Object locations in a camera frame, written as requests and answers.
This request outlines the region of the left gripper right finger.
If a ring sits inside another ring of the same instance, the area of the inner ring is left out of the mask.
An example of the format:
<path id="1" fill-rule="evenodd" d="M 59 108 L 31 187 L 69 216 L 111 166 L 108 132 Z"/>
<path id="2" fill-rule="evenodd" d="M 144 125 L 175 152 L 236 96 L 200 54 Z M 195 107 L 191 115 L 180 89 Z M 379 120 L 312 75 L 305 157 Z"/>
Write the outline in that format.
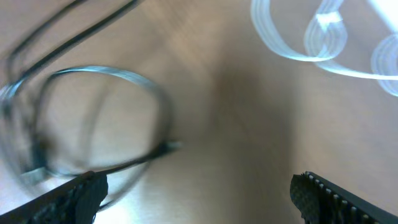
<path id="1" fill-rule="evenodd" d="M 397 216 L 309 171 L 292 176 L 290 199 L 305 223 L 397 224 Z"/>

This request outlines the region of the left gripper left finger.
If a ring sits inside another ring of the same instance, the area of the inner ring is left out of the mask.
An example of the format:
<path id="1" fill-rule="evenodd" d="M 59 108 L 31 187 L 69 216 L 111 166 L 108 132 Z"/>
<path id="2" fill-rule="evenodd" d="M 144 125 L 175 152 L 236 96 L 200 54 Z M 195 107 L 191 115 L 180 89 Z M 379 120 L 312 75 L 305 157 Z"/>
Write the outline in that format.
<path id="1" fill-rule="evenodd" d="M 1 223 L 92 224 L 107 194 L 107 176 L 89 171 L 1 215 Z"/>

